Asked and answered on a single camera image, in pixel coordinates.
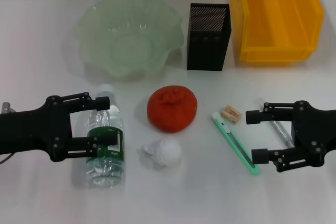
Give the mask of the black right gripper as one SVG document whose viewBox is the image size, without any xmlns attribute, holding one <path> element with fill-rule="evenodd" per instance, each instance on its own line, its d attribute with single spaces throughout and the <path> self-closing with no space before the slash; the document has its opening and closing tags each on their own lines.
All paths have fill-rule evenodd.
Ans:
<svg viewBox="0 0 336 224">
<path fill-rule="evenodd" d="M 307 101 L 264 103 L 262 111 L 246 112 L 246 124 L 266 121 L 292 122 L 295 147 L 283 150 L 251 150 L 253 164 L 272 162 L 277 172 L 324 165 L 327 153 L 335 150 L 335 110 L 319 110 Z"/>
</svg>

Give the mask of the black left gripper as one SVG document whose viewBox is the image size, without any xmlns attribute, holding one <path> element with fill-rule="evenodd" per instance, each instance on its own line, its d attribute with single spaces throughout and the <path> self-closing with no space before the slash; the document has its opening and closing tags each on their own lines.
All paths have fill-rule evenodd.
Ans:
<svg viewBox="0 0 336 224">
<path fill-rule="evenodd" d="M 53 162 L 97 157 L 98 147 L 117 144 L 117 137 L 72 138 L 70 113 L 104 111 L 109 107 L 109 97 L 93 99 L 89 92 L 84 92 L 48 97 L 35 110 L 1 114 L 1 154 L 39 150 L 46 152 Z"/>
</svg>

